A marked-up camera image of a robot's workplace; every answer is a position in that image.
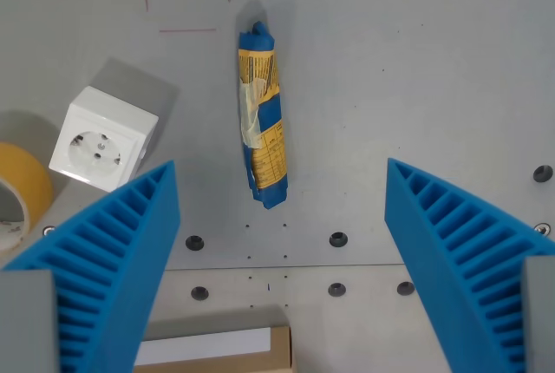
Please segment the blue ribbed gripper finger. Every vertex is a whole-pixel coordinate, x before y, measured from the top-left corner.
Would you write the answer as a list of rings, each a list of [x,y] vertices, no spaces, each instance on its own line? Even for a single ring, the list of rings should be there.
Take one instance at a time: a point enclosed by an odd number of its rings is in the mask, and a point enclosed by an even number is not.
[[[385,214],[453,372],[523,372],[523,265],[553,241],[496,206],[388,159]]]
[[[173,161],[59,225],[3,270],[51,272],[63,372],[130,372],[180,228]]]

